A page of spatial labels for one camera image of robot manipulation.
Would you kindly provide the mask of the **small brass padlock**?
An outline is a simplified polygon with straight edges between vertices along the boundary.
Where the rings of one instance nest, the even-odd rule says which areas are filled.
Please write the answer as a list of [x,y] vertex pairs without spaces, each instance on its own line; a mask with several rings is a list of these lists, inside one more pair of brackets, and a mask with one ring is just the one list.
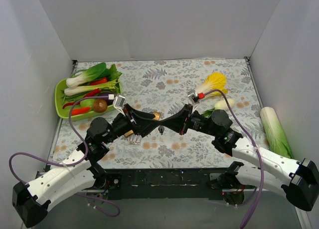
[[161,114],[159,112],[155,112],[154,111],[154,112],[149,112],[149,113],[154,115],[153,120],[157,120],[158,121],[160,119]]

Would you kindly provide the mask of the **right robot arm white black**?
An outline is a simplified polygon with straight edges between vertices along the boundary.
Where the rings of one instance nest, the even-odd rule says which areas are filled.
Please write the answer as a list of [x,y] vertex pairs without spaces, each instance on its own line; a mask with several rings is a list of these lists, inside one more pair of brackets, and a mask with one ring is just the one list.
[[231,129],[232,120],[224,110],[214,110],[206,118],[186,104],[177,114],[161,121],[159,131],[169,128],[180,135],[191,129],[214,136],[212,145],[221,153],[245,160],[265,173],[272,182],[280,182],[278,189],[295,207],[311,211],[319,197],[319,171],[309,159],[297,161],[253,146],[248,138]]

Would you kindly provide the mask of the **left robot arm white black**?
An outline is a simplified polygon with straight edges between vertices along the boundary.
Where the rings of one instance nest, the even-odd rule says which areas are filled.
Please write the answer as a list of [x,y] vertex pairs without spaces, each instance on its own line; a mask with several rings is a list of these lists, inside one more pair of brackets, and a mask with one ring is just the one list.
[[126,104],[109,123],[105,118],[95,118],[81,137],[81,144],[61,163],[51,163],[52,168],[42,176],[25,182],[22,179],[13,187],[12,205],[27,228],[39,224],[61,201],[93,187],[105,186],[106,177],[98,162],[108,153],[107,144],[125,133],[146,136],[159,124],[154,113],[145,113]]

